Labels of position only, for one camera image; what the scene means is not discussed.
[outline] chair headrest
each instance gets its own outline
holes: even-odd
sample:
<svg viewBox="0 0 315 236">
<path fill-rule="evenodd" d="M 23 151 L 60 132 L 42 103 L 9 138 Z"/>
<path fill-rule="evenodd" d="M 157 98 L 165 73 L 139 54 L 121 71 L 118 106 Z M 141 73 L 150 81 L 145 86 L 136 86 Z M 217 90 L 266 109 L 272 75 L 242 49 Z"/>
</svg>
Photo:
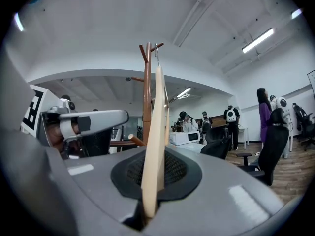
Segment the chair headrest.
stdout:
<svg viewBox="0 0 315 236">
<path fill-rule="evenodd" d="M 277 108 L 271 112 L 270 120 L 273 124 L 287 124 L 282 116 L 282 108 Z"/>
</svg>

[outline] woman's hair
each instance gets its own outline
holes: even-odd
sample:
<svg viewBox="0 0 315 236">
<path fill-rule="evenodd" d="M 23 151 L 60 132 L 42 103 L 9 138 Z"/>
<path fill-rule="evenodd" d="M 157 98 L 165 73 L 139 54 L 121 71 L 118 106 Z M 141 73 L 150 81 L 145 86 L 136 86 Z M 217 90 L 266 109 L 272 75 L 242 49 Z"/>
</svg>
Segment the woman's hair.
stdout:
<svg viewBox="0 0 315 236">
<path fill-rule="evenodd" d="M 265 94 L 266 89 L 265 88 L 258 88 L 257 90 L 257 98 L 259 104 L 266 103 L 268 106 L 268 109 L 271 111 L 271 105 L 267 98 L 267 95 Z"/>
</svg>

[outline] white microwave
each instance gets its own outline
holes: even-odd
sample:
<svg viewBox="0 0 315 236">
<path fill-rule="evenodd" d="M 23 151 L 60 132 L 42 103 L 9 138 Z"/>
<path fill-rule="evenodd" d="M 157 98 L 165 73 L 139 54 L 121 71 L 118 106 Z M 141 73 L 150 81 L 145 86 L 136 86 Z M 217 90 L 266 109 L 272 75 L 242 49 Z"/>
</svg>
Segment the white microwave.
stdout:
<svg viewBox="0 0 315 236">
<path fill-rule="evenodd" d="M 188 133 L 173 132 L 169 133 L 169 140 L 174 145 L 188 144 L 199 142 L 200 133 L 199 131 L 193 131 Z"/>
</svg>

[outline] white ceiling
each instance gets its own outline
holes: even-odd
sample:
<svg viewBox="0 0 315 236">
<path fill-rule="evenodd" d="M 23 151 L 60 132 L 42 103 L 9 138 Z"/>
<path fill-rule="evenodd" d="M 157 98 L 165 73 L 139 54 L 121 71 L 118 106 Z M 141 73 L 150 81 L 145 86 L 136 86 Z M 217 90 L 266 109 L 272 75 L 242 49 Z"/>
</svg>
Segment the white ceiling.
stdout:
<svg viewBox="0 0 315 236">
<path fill-rule="evenodd" d="M 165 82 L 169 99 L 177 96 L 188 86 L 185 82 L 171 83 Z M 143 82 L 126 81 L 126 77 L 118 76 L 89 76 L 73 79 L 53 80 L 37 84 L 37 86 L 47 88 L 57 97 L 64 94 L 70 96 L 73 102 L 84 100 L 92 101 L 121 101 L 139 102 L 143 100 Z M 210 94 L 215 89 L 193 87 L 189 92 L 191 95 L 202 97 Z M 152 98 L 155 96 L 155 80 L 151 80 Z"/>
<path fill-rule="evenodd" d="M 21 12 L 26 31 L 20 51 L 34 61 L 66 36 L 149 32 L 199 53 L 227 73 L 301 30 L 301 19 L 290 20 L 295 9 L 290 0 L 40 0 Z M 270 27 L 276 33 L 244 55 L 242 48 Z"/>
</svg>

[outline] desk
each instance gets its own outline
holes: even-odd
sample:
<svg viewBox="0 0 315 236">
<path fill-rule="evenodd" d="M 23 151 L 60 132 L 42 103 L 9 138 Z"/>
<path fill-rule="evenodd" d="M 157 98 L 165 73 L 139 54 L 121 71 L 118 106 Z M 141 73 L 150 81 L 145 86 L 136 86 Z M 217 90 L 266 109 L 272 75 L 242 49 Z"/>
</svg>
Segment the desk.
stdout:
<svg viewBox="0 0 315 236">
<path fill-rule="evenodd" d="M 178 145 L 178 146 L 176 146 L 176 145 L 174 145 L 174 144 L 171 144 L 171 145 L 173 145 L 173 146 L 175 146 L 175 147 L 178 147 L 178 148 L 184 148 L 184 149 L 193 151 L 193 152 L 195 152 L 195 153 L 200 153 L 200 152 L 201 152 L 201 149 L 202 149 L 203 147 L 205 147 L 204 144 L 197 144 L 197 143 L 182 144 L 182 145 Z"/>
<path fill-rule="evenodd" d="M 246 149 L 246 144 L 249 145 L 249 135 L 248 135 L 248 128 L 247 127 L 242 127 L 238 128 L 238 132 L 243 132 L 243 138 L 244 138 L 244 149 Z"/>
</svg>

